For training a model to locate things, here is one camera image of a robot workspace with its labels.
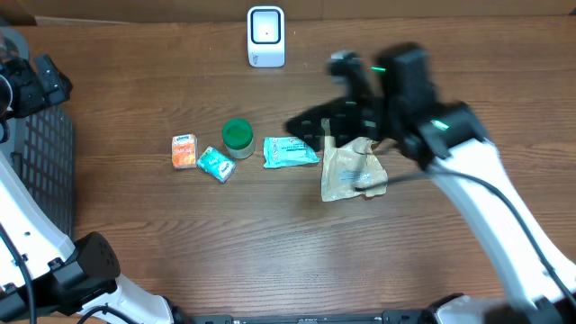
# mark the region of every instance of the cylindrical container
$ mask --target cylindrical container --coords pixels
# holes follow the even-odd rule
[[[250,124],[240,118],[229,120],[222,128],[224,145],[233,158],[247,158],[254,153],[256,143]]]

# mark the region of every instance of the orange packet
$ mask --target orange packet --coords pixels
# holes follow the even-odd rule
[[[197,139],[193,134],[172,138],[172,165],[175,169],[196,167],[198,161]]]

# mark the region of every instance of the green light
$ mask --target green light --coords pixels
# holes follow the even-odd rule
[[[448,125],[446,125],[443,122],[438,121],[438,120],[432,120],[430,122],[432,122],[432,125],[434,125],[434,127],[438,128],[441,131],[445,131],[445,130],[450,128],[450,126],[448,126]]]

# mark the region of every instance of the wood grain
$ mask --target wood grain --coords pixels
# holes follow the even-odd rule
[[[19,29],[74,82],[76,235],[103,233],[122,271],[192,314],[377,312],[449,293],[500,296],[487,257],[429,182],[323,203],[321,166],[264,170],[264,136],[340,95],[336,50],[428,48],[446,100],[469,103],[553,242],[576,257],[576,20],[570,17],[292,22],[286,65],[253,69],[244,23]],[[175,172],[172,136],[221,148],[248,119],[256,154],[224,185]],[[393,153],[389,175],[416,170]]]

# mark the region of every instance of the teal packet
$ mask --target teal packet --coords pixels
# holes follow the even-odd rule
[[[216,148],[208,147],[198,159],[198,167],[225,183],[234,173],[236,164]]]
[[[295,167],[318,163],[316,152],[295,137],[264,138],[264,168]]]

